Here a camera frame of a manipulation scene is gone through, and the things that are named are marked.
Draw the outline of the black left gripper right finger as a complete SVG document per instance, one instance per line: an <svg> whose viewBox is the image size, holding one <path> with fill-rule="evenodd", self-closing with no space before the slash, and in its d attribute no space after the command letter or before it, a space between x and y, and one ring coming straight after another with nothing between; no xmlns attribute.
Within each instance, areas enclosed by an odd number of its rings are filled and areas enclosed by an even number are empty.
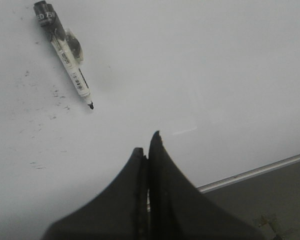
<svg viewBox="0 0 300 240"><path fill-rule="evenodd" d="M159 131L149 146L150 233L153 240L262 240L255 227L207 199L166 151Z"/></svg>

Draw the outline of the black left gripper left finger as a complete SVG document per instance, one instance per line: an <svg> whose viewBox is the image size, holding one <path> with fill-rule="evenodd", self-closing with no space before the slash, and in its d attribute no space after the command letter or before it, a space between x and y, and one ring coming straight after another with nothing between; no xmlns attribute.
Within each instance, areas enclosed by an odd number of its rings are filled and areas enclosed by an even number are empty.
<svg viewBox="0 0 300 240"><path fill-rule="evenodd" d="M148 161L136 147L115 179L93 200L54 222L44 240L148 239Z"/></svg>

